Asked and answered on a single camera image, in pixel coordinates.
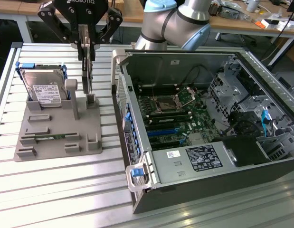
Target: robotiq logo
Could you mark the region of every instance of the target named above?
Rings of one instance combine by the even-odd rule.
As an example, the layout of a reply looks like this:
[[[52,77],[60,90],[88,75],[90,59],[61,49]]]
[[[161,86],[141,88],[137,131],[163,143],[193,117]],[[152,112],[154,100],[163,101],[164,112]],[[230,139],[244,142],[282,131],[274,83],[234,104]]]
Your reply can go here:
[[[66,0],[67,3],[71,2],[81,2],[81,3],[90,3],[95,4],[95,0]]]

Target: white table leg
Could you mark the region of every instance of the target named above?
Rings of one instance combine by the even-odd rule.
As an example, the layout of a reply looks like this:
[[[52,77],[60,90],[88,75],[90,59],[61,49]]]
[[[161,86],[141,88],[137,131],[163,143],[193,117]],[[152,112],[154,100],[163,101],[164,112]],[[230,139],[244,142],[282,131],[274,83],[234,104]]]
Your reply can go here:
[[[270,61],[270,63],[268,64],[268,67],[275,64],[275,62],[280,58],[280,56],[284,53],[284,51],[288,48],[289,45],[291,45],[292,41],[294,40],[293,38],[289,38],[286,43],[280,48],[280,50],[278,51],[278,53],[275,55],[275,57],[273,57],[273,59]]]
[[[32,33],[28,26],[27,17],[24,15],[19,15],[16,19],[23,42],[24,43],[34,43]]]
[[[216,41],[219,41],[221,39],[222,33],[218,32],[217,36],[215,37]]]
[[[274,43],[276,41],[277,37],[272,37],[270,43]]]

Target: motherboard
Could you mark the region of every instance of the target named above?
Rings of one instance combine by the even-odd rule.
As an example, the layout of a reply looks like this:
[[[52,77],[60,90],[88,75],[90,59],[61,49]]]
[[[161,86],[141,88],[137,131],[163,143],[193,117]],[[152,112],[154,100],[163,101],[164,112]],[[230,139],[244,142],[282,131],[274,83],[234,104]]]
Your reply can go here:
[[[219,136],[195,88],[140,88],[137,100],[154,151],[209,143]]]

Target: gray 3d-printed tray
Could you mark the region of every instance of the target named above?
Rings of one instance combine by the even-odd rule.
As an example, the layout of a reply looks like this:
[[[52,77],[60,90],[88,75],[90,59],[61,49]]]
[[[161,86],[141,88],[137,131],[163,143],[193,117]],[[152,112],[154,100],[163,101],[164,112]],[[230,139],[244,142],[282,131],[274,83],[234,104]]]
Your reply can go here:
[[[100,113],[97,100],[76,98],[79,119],[71,100],[62,107],[41,109],[27,102],[16,145],[14,161],[33,161],[102,152]]]

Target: aluminum profile table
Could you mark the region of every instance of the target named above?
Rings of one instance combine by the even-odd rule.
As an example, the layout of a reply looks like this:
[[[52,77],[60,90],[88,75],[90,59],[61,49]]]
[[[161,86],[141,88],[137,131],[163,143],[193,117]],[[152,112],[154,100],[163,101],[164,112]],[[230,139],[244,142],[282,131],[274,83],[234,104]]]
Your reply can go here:
[[[70,45],[11,49],[0,81],[0,228],[294,227],[294,172],[271,183],[132,214],[110,91],[111,51],[117,48],[131,46],[102,45],[93,64],[103,152],[28,162],[12,160],[27,98],[15,62],[64,62],[68,77],[79,82],[81,64]],[[83,96],[82,85],[78,88],[77,95]]]

